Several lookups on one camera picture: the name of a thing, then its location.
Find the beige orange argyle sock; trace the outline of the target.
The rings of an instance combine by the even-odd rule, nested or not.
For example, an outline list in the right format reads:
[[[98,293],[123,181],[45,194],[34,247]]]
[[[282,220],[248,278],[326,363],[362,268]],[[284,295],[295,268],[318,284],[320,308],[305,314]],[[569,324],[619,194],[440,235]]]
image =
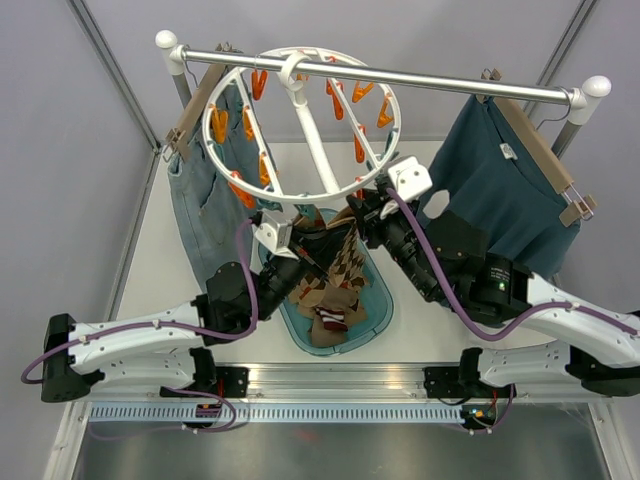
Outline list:
[[[360,235],[355,215],[350,207],[339,211],[327,224],[327,230],[348,226],[341,250],[330,265],[323,280],[330,286],[347,289],[356,293],[369,284],[364,274],[365,255],[359,247]]]

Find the brown argyle sock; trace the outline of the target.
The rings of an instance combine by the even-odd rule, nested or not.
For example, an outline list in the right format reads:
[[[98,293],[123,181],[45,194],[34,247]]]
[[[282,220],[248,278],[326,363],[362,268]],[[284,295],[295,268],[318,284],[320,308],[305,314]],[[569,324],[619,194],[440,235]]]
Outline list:
[[[313,274],[307,274],[290,292],[288,301],[294,305],[314,307],[325,296],[327,282]]]

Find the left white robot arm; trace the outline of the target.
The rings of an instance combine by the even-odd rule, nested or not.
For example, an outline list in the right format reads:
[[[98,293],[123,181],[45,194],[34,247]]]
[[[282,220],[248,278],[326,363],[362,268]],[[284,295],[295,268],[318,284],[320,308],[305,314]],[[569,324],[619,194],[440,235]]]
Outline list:
[[[211,346],[248,337],[308,275],[328,274],[351,231],[294,228],[290,256],[271,254],[254,273],[241,252],[207,280],[204,293],[159,313],[103,323],[52,316],[36,362],[41,401],[70,402],[110,387],[148,387],[168,397],[216,392]]]

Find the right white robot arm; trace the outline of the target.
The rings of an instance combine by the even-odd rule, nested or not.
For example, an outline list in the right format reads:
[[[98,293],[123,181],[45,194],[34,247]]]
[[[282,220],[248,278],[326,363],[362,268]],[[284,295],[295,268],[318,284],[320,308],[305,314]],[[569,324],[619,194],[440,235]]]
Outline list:
[[[507,396],[523,384],[555,382],[605,397],[638,394],[638,313],[596,307],[489,253],[485,234],[450,212],[421,227],[391,189],[366,189],[348,205],[365,245],[384,248],[425,301],[449,308],[478,339],[497,342],[519,326],[550,339],[467,348],[455,373],[426,370],[429,397]]]

